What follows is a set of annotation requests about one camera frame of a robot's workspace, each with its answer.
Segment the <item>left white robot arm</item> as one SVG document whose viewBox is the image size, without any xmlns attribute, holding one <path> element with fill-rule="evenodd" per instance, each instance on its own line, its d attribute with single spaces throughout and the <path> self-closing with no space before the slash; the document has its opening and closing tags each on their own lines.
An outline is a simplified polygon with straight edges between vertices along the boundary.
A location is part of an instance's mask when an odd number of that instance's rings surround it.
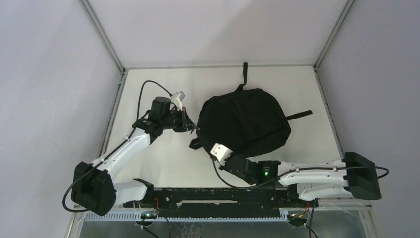
<svg viewBox="0 0 420 238">
<path fill-rule="evenodd" d="M 137 201 L 144 207 L 153 204 L 155 194 L 151 185 L 142 179 L 116 182 L 118 174 L 143 149 L 150 146 L 164 130 L 184 133 L 196 129 L 182 105 L 185 94 L 176 92 L 171 97 L 155 97 L 151 107 L 137 119 L 131 130 L 112 150 L 90 163 L 81 162 L 74 169 L 73 183 L 63 196 L 82 207 L 81 212 L 91 211 L 106 215 L 114 206 Z"/>
</svg>

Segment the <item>black student backpack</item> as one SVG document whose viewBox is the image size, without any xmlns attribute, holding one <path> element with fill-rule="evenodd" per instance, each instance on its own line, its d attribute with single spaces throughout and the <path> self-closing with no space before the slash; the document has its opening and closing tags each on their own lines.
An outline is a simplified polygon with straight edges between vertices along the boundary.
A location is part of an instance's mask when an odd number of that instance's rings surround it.
<svg viewBox="0 0 420 238">
<path fill-rule="evenodd" d="M 291 134 L 289 121 L 311 115 L 311 110 L 286 116 L 277 99 L 261 88 L 246 90 L 248 63 L 243 64 L 243 83 L 233 92 L 206 100 L 199 113 L 197 137 L 189 148 L 210 153 L 222 144 L 244 158 L 270 153 L 284 146 Z"/>
</svg>

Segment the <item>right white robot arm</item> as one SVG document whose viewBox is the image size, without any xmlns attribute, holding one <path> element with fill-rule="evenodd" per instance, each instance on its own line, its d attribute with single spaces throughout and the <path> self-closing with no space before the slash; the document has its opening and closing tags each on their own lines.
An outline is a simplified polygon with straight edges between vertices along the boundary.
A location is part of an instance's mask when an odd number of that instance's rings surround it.
<svg viewBox="0 0 420 238">
<path fill-rule="evenodd" d="M 356 152 L 346 152 L 342 159 L 319 163 L 254 162 L 216 143 L 209 155 L 217 174 L 226 171 L 235 175 L 248 184 L 246 189 L 295 186 L 286 192 L 287 202 L 292 206 L 316 198 L 382 198 L 381 176 L 377 173 L 381 167 Z"/>
</svg>

